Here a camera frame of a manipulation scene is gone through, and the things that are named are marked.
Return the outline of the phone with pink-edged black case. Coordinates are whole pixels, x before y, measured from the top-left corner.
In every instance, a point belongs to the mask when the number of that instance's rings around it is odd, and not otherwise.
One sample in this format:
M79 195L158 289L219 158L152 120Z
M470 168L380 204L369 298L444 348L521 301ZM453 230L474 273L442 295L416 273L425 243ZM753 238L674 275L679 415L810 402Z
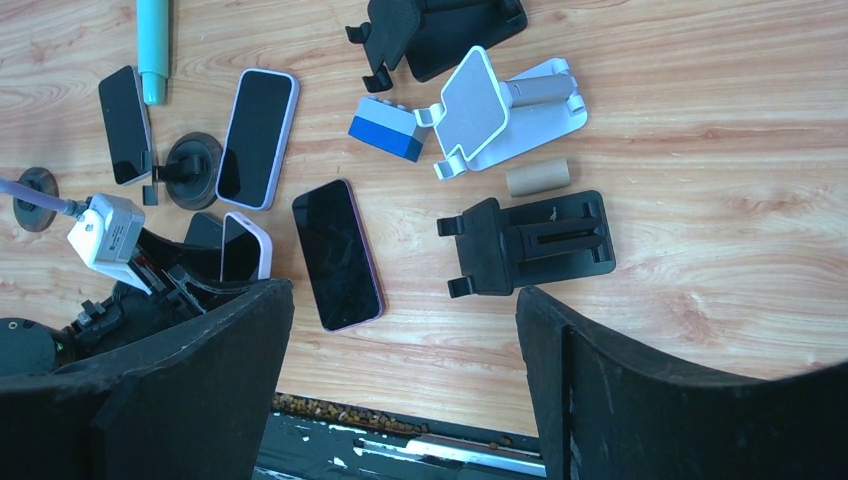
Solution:
M292 212L323 329L379 318L383 295L349 181L336 179L299 195Z

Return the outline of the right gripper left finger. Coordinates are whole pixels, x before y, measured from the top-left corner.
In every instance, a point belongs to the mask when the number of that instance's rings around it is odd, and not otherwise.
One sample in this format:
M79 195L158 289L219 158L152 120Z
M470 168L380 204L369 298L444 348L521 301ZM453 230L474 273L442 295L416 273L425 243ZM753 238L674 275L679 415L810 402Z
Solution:
M44 375L1 375L5 479L248 479L292 327L283 279Z

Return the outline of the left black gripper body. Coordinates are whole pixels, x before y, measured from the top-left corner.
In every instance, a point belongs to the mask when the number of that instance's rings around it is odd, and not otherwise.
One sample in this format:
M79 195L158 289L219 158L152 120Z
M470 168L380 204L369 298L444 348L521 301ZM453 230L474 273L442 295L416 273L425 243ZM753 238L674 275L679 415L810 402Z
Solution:
M82 303L62 329L75 358L89 358L134 343L198 316L247 292L254 280L222 282L219 247L167 240L143 230L129 265L152 282L151 292L118 281L102 302Z

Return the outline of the phone with white edge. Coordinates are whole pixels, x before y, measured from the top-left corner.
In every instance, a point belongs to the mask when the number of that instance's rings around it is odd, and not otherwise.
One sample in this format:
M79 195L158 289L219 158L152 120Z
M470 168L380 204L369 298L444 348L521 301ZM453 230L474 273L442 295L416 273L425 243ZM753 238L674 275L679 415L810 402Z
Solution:
M98 98L113 178L118 185L139 181L151 171L153 151L147 107L134 66L126 65L98 84Z

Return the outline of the phone with lavender case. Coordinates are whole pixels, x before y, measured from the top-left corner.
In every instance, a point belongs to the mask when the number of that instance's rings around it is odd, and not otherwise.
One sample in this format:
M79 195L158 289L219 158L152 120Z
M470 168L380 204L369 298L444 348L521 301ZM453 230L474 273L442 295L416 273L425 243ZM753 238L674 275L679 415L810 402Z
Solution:
M299 94L300 83L288 72L241 73L215 184L218 199L250 210L271 208Z

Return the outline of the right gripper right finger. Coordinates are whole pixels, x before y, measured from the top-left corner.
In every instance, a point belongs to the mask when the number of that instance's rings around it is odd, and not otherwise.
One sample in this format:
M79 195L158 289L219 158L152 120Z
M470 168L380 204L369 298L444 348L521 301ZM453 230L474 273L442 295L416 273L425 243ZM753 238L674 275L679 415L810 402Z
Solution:
M516 325L551 479L843 479L847 366L762 380L672 356L536 287Z

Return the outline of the phone with pink case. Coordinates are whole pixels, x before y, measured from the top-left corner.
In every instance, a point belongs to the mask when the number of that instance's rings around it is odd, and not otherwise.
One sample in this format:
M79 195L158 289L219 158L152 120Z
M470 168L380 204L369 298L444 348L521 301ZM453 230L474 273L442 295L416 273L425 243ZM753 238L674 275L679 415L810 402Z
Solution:
M269 234L246 215L224 215L220 280L265 280L271 276L273 244Z

